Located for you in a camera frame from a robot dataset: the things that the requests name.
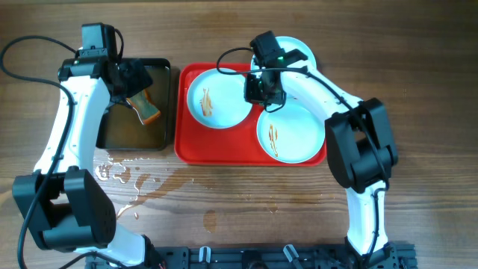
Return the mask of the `orange green sponge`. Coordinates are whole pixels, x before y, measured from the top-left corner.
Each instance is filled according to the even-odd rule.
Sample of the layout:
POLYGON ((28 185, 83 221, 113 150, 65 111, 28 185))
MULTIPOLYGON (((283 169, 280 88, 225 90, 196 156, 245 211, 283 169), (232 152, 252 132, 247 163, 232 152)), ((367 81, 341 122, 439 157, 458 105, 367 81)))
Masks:
POLYGON ((149 125, 161 115, 160 110, 152 103, 147 90, 140 91, 126 101, 136 111, 143 125, 149 125))

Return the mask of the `white plate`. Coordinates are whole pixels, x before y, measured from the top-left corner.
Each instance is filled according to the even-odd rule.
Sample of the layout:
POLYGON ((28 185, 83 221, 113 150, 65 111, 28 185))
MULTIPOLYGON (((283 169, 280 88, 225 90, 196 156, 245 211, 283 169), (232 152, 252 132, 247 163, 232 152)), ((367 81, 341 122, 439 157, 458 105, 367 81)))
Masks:
MULTIPOLYGON (((276 37, 276 41, 278 42, 279 46, 285 50, 285 52, 290 52, 294 49, 300 50, 303 54, 308 57, 310 64, 315 68, 317 68, 317 62, 312 50, 301 40, 298 40, 294 37, 288 36, 278 36, 276 37)), ((297 61, 293 64, 289 64, 288 68, 300 68, 304 66, 305 61, 297 61)), ((252 60, 250 63, 250 69, 256 70, 259 69, 259 66, 255 63, 255 56, 252 56, 252 60)))
POLYGON ((321 154, 324 124, 297 99, 276 112, 261 112, 256 136, 264 152, 283 164, 304 164, 321 154))
POLYGON ((201 125, 211 129, 228 129, 249 115, 252 104, 244 98, 246 78, 225 75, 217 69, 199 74, 187 89, 187 108, 201 125))

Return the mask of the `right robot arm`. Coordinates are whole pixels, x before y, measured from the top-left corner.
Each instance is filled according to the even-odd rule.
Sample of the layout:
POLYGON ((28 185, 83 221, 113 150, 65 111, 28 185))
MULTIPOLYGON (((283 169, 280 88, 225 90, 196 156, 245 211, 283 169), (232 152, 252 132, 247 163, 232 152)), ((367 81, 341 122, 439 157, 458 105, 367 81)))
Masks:
POLYGON ((368 262, 388 243, 385 193, 398 162, 385 106, 376 98, 364 101, 345 92, 302 57, 278 56, 270 62, 254 57, 245 91, 247 101, 274 105, 275 113, 292 96, 324 125, 329 169, 347 192, 346 240, 368 262))

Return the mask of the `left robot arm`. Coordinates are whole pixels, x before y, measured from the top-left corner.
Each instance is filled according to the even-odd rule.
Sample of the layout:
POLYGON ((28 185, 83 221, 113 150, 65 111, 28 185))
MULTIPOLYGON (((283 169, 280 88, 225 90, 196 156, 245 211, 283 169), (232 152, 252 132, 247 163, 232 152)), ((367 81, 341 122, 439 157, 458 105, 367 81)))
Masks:
POLYGON ((17 176, 13 198, 24 217, 18 260, 31 233, 41 250, 95 256, 120 268, 158 268, 161 257, 145 235, 117 224, 114 205, 92 175, 105 111, 152 84, 141 59, 68 59, 59 73, 58 112, 32 174, 17 176))

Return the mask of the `black water tray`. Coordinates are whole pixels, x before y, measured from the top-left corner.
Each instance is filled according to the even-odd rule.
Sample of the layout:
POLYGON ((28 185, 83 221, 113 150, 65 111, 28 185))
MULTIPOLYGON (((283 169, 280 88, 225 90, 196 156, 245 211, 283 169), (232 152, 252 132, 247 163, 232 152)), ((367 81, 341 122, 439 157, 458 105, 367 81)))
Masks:
POLYGON ((143 125, 127 102, 109 107, 99 127, 96 141, 99 149, 162 150, 170 141, 174 119, 174 72, 164 58, 141 60, 153 80, 145 90, 161 115, 149 125, 143 125))

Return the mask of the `red plastic tray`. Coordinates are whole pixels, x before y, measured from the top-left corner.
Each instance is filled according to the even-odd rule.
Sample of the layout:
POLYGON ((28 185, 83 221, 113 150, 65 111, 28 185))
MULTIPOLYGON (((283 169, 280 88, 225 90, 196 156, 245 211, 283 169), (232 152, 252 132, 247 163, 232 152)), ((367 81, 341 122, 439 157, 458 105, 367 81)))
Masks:
POLYGON ((193 81, 210 69, 215 70, 214 63, 193 63, 181 71, 174 142, 177 156, 197 165, 287 167, 260 146, 256 126, 262 109, 257 105, 245 120, 229 129, 212 129, 193 118, 187 108, 187 94, 193 81))

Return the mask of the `black mounting rail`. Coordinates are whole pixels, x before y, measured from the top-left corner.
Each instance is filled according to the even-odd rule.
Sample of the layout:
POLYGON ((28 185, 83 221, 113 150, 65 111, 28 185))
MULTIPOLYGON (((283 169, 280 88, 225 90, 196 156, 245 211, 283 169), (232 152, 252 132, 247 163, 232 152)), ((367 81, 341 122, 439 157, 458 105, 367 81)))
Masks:
MULTIPOLYGON (((360 268, 343 244, 315 247, 210 248, 158 247, 163 268, 360 268)), ((372 255, 368 268, 417 269, 413 244, 388 243, 372 255)))

